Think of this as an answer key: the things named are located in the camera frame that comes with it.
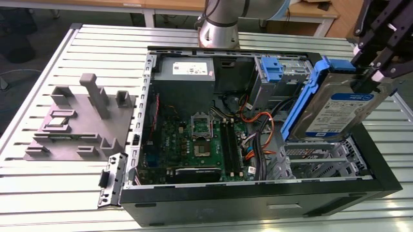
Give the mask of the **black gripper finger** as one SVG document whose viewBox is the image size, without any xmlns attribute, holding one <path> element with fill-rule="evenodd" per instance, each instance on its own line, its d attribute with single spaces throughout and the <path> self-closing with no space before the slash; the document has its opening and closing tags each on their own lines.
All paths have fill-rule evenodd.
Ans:
<svg viewBox="0 0 413 232">
<path fill-rule="evenodd" d="M 378 90 L 378 85 L 413 72 L 413 30 L 367 31 L 359 37 L 351 64 L 366 69 L 353 86 L 357 93 Z"/>
<path fill-rule="evenodd" d="M 358 14 L 354 36 L 358 37 L 353 64 L 370 64 L 378 52 L 394 56 L 413 53 L 413 2 L 410 0 L 365 0 Z"/>
</svg>

